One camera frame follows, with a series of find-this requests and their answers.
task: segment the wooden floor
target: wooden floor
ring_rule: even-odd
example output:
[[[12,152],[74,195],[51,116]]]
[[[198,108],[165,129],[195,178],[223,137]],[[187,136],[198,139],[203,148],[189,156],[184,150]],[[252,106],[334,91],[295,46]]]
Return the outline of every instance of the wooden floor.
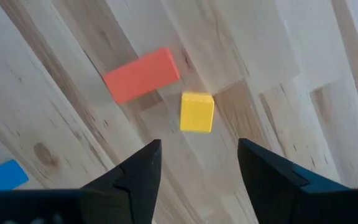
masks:
[[[118,106],[101,75],[169,46],[180,82]],[[183,90],[210,134],[178,128]],[[257,223],[238,138],[358,187],[358,0],[0,0],[0,163],[74,188],[162,139],[155,222]]]

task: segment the wood knot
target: wood knot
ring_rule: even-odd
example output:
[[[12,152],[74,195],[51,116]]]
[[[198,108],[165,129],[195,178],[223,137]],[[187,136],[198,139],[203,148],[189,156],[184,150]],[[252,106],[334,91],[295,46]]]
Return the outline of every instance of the wood knot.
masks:
[[[58,159],[50,153],[50,150],[45,146],[44,143],[38,142],[34,145],[35,156],[45,166],[57,167]]]

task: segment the blue block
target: blue block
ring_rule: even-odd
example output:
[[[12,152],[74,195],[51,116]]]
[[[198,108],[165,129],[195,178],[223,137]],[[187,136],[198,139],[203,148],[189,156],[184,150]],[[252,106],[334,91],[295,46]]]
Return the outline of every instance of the blue block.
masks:
[[[29,180],[15,160],[0,165],[0,190],[12,190]]]

